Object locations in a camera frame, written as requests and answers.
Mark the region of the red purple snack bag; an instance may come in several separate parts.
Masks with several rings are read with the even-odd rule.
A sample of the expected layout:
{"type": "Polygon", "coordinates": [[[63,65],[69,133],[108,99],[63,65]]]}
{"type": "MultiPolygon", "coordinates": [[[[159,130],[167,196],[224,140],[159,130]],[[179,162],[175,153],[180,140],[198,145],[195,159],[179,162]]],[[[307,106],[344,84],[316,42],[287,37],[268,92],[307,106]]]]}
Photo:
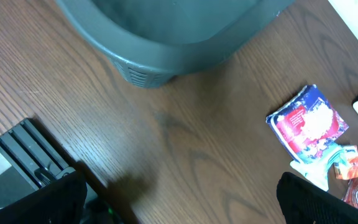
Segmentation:
{"type": "Polygon", "coordinates": [[[265,121],[301,164],[320,160],[329,145],[349,128],[316,85],[304,86],[265,121]]]}

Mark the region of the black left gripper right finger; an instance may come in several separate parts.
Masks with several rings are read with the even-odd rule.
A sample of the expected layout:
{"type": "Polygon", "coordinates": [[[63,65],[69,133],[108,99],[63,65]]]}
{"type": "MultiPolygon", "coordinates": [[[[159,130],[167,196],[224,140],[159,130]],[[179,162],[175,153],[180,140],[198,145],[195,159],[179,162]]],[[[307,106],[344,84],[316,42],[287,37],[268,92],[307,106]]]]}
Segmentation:
{"type": "Polygon", "coordinates": [[[358,224],[358,209],[291,172],[282,174],[276,194],[287,223],[358,224]]]}

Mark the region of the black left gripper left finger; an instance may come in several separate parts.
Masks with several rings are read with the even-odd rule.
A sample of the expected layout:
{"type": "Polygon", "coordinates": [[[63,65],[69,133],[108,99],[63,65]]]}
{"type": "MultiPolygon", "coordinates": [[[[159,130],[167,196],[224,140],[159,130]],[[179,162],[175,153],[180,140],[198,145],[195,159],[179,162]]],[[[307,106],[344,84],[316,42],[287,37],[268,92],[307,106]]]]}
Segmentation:
{"type": "Polygon", "coordinates": [[[83,174],[73,172],[0,209],[0,224],[79,224],[86,195],[83,174]]]}

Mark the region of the teal white snack packet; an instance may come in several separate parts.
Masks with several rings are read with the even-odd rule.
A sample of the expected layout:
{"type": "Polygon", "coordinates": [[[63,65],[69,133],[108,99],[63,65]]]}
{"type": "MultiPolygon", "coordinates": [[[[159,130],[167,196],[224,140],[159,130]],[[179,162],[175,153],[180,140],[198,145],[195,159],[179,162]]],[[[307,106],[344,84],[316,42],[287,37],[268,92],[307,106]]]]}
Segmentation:
{"type": "Polygon", "coordinates": [[[327,149],[323,150],[322,157],[316,161],[309,164],[291,161],[290,166],[312,184],[327,192],[329,190],[328,171],[335,162],[340,160],[343,154],[344,148],[332,143],[327,149]]]}

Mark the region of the small orange snack packet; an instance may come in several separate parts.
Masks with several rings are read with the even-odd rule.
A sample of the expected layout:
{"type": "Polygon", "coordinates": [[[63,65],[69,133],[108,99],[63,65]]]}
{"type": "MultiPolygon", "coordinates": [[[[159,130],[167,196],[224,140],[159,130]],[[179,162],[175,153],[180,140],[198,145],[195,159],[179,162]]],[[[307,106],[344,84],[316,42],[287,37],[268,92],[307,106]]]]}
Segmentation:
{"type": "Polygon", "coordinates": [[[343,146],[338,159],[334,162],[337,179],[351,180],[358,178],[358,148],[356,145],[343,146]]]}

